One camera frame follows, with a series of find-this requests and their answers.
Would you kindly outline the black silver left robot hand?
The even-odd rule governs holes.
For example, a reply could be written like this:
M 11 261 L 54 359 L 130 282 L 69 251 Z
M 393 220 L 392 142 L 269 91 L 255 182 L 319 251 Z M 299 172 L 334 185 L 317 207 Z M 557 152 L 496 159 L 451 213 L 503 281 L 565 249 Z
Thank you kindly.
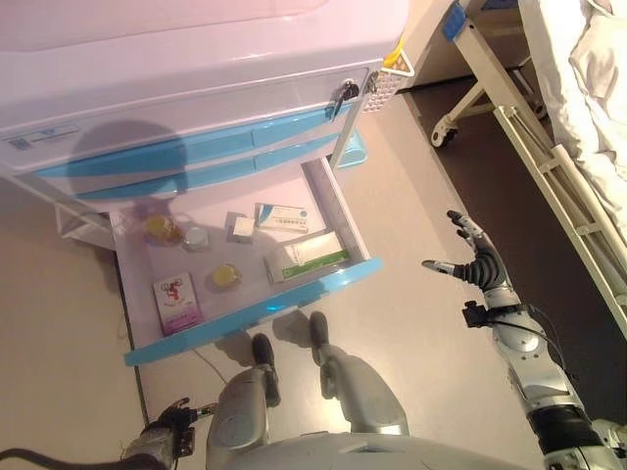
M 170 430 L 176 438 L 181 438 L 197 421 L 213 415 L 216 411 L 216 402 L 193 407 L 190 405 L 190 397 L 184 397 L 169 405 L 155 421 L 144 428 L 142 433 L 166 429 Z

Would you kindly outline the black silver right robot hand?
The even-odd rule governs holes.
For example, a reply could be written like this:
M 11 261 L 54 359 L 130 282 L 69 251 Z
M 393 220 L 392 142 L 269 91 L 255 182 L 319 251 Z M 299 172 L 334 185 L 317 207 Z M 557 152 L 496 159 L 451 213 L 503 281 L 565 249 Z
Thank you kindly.
M 468 263 L 426 259 L 421 265 L 478 287 L 483 293 L 509 284 L 505 264 L 487 232 L 469 215 L 447 211 L 459 237 L 472 249 L 474 258 Z

